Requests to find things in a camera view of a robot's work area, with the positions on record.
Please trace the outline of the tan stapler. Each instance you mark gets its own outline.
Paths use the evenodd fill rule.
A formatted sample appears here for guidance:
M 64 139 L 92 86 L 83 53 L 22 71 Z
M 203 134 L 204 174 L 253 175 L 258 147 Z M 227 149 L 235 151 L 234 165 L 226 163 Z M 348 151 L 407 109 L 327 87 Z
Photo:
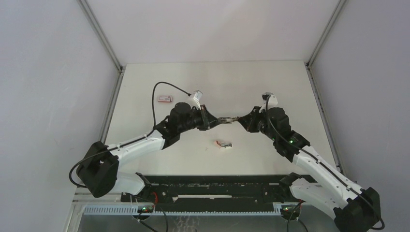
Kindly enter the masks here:
M 219 117 L 218 118 L 218 122 L 220 124 L 231 124 L 233 122 L 236 122 L 239 119 L 238 116 L 234 116 L 234 117 Z

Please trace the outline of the pink stapler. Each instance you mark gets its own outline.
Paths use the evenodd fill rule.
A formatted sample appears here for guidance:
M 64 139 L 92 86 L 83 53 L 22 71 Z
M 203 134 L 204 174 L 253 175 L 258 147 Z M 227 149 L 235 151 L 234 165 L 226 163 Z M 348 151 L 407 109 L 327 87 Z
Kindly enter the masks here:
M 220 141 L 220 140 L 217 140 L 217 141 L 216 141 L 216 144 L 217 144 L 220 148 L 232 148 L 232 147 L 233 147 L 232 143 L 230 143 L 230 142 L 225 142 L 225 141 Z

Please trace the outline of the red white staple box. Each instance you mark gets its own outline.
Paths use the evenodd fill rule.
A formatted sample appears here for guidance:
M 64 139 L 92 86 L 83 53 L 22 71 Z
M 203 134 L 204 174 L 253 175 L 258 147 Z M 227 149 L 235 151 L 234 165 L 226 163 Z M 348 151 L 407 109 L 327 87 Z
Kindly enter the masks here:
M 173 96 L 172 95 L 159 95 L 158 102 L 171 103 L 173 102 Z

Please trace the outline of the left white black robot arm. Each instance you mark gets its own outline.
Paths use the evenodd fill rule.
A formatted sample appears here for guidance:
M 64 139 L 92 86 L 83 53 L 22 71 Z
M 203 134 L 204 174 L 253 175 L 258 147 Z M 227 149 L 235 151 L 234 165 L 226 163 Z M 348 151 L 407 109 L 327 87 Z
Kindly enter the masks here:
M 79 187 L 88 189 L 95 198 L 108 193 L 129 193 L 144 202 L 151 195 L 146 178 L 140 173 L 121 172 L 120 168 L 143 155 L 172 146 L 186 131 L 206 131 L 219 124 L 221 120 L 209 113 L 205 105 L 194 107 L 179 102 L 147 135 L 112 145 L 93 143 L 72 172 L 82 182 Z

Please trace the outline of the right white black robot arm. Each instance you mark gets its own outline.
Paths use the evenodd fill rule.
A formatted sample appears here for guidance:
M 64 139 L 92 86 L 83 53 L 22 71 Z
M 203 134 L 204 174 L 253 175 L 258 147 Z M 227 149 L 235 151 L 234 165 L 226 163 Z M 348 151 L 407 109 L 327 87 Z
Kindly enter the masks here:
M 280 197 L 302 200 L 328 215 L 341 232 L 382 230 L 380 196 L 373 188 L 362 188 L 321 157 L 301 134 L 292 130 L 284 109 L 260 106 L 238 119 L 244 129 L 260 132 L 273 141 L 277 153 L 310 175 L 318 186 L 291 173 L 281 182 Z

